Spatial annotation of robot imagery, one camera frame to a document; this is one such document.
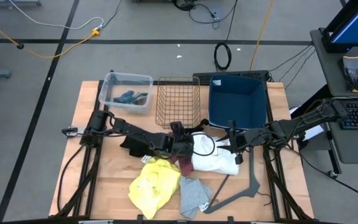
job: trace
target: blue plastic tub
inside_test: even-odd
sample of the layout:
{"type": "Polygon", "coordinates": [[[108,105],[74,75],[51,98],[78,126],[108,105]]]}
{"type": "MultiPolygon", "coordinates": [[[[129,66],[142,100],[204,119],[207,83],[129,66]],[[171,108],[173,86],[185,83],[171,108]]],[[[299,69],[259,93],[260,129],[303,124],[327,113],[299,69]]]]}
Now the blue plastic tub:
{"type": "Polygon", "coordinates": [[[209,86],[209,122],[227,129],[261,128],[266,123],[266,95],[262,81],[254,78],[215,75],[209,86]]]}

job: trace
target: metal wire basket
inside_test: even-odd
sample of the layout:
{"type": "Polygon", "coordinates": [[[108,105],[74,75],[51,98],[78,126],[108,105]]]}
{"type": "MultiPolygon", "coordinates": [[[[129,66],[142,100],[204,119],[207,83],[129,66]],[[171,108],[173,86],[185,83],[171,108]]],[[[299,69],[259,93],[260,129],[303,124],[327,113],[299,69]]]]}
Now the metal wire basket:
{"type": "Polygon", "coordinates": [[[164,129],[181,121],[194,128],[201,121],[200,80],[197,77],[161,77],[158,80],[155,122],[164,129]]]}

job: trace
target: concrete floor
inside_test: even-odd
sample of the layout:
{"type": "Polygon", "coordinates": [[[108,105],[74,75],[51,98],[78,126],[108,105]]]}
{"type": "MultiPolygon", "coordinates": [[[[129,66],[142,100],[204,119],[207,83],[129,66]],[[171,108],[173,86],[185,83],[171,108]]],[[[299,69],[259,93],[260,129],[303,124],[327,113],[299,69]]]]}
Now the concrete floor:
{"type": "MultiPolygon", "coordinates": [[[[42,7],[28,5],[22,8],[40,22],[65,24],[74,2],[49,0],[42,1],[42,7]]],[[[209,5],[218,17],[227,14],[234,4],[234,0],[200,2],[209,5]]],[[[94,16],[106,20],[117,4],[117,0],[80,0],[72,26],[80,25],[94,16]]],[[[0,28],[13,38],[58,40],[62,36],[62,29],[36,25],[8,6],[0,7],[0,28]]],[[[246,41],[257,39],[268,6],[269,0],[239,1],[230,40],[254,43],[246,41]]],[[[339,0],[277,0],[262,39],[285,42],[261,45],[253,69],[272,69],[305,48],[304,45],[296,45],[298,42],[288,40],[309,41],[309,31],[328,25],[340,8],[339,0]]],[[[210,19],[203,9],[192,13],[199,20],[210,19]]],[[[93,21],[84,29],[71,30],[67,38],[83,39],[97,25],[98,22],[93,21]]],[[[96,38],[117,42],[83,44],[58,61],[4,221],[48,215],[66,144],[60,130],[71,123],[83,80],[103,79],[111,69],[151,75],[154,79],[213,72],[214,45],[202,42],[192,44],[191,40],[225,39],[228,28],[229,19],[223,21],[218,30],[210,25],[195,24],[187,12],[181,12],[163,0],[143,0],[139,4],[123,1],[116,18],[96,38]],[[134,41],[132,44],[121,44],[121,40],[134,41]],[[139,44],[141,40],[150,41],[148,44],[139,44]],[[179,40],[178,43],[186,41],[188,44],[158,44],[154,40],[179,40]]],[[[26,44],[25,47],[44,55],[53,55],[57,44],[26,44]]],[[[230,45],[233,61],[229,71],[248,70],[254,47],[252,44],[230,45]]],[[[224,52],[219,51],[218,57],[223,64],[226,57],[224,52]]],[[[296,65],[282,80],[285,85],[300,65],[296,65]]],[[[0,44],[0,69],[12,71],[12,78],[0,78],[0,203],[50,66],[49,59],[34,57],[17,50],[12,44],[0,44]]],[[[290,66],[291,63],[288,63],[274,71],[274,79],[280,79],[290,66]]],[[[324,84],[325,79],[314,54],[287,89],[290,107],[302,104],[324,84]]],[[[323,137],[314,139],[304,153],[317,167],[329,170],[328,153],[316,151],[328,147],[323,137]]],[[[358,165],[341,165],[344,173],[339,180],[358,189],[358,165]]],[[[308,166],[304,167],[304,172],[317,218],[327,222],[358,223],[357,194],[308,166]]]]}

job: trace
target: wooden tabletop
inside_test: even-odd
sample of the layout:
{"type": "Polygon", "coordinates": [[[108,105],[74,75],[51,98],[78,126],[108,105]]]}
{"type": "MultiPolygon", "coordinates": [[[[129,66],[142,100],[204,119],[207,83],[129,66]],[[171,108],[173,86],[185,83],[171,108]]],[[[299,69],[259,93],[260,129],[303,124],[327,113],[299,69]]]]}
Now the wooden tabletop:
{"type": "MultiPolygon", "coordinates": [[[[268,83],[268,94],[271,102],[273,118],[290,119],[287,98],[282,83],[268,83]]],[[[72,125],[85,127],[93,111],[96,98],[98,82],[83,82],[78,97],[75,114],[72,125]]],[[[201,97],[201,117],[208,117],[208,94],[209,87],[200,87],[201,97]]],[[[123,110],[112,111],[116,117],[124,118],[128,123],[141,127],[150,132],[169,132],[155,124],[155,109],[157,102],[157,86],[153,89],[150,111],[147,115],[128,114],[123,110]]],[[[210,136],[223,136],[224,131],[218,129],[206,128],[205,132],[210,136]]],[[[105,138],[103,142],[102,155],[99,164],[98,178],[93,199],[93,208],[91,218],[94,219],[116,219],[116,220],[135,220],[137,215],[142,212],[135,207],[129,200],[129,185],[139,176],[144,164],[139,158],[131,157],[127,149],[119,147],[124,137],[105,138]]],[[[69,158],[80,147],[80,137],[72,138],[67,141],[65,154],[62,161],[60,173],[69,158]]],[[[78,186],[83,156],[85,150],[82,150],[71,162],[66,170],[62,187],[61,205],[70,199],[78,186]]],[[[259,192],[270,194],[269,183],[267,179],[265,162],[262,157],[262,147],[254,148],[255,156],[255,176],[260,183],[259,192]]],[[[308,189],[301,160],[298,155],[285,150],[281,151],[282,164],[285,174],[287,189],[305,211],[306,214],[313,217],[313,211],[310,204],[308,189]]],[[[249,156],[244,154],[244,162],[240,166],[240,172],[237,176],[230,176],[225,186],[220,192],[214,203],[221,202],[226,198],[247,189],[249,186],[249,156]]],[[[194,171],[191,178],[200,179],[215,193],[225,178],[224,174],[215,172],[194,171]]],[[[50,207],[50,214],[57,213],[57,189],[50,207]]],[[[284,217],[282,205],[282,196],[276,188],[277,199],[279,201],[280,216],[284,217]]],[[[88,190],[83,194],[80,214],[85,212],[85,203],[88,196],[88,190]]],[[[197,212],[194,220],[204,221],[224,221],[228,216],[234,217],[235,221],[273,221],[272,206],[264,204],[269,203],[268,196],[255,195],[254,198],[242,197],[235,202],[211,214],[197,212]]],[[[154,216],[155,220],[184,220],[180,215],[180,190],[177,190],[170,201],[162,207],[154,216]]]]}

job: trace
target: gray cloth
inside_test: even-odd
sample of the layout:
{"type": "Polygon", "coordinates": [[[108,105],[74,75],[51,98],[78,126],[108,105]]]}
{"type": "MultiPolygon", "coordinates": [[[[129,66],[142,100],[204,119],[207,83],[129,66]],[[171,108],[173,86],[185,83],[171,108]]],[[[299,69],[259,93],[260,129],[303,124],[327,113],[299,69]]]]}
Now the gray cloth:
{"type": "Polygon", "coordinates": [[[212,190],[195,180],[180,177],[180,214],[186,218],[194,219],[198,206],[209,202],[212,190]]]}

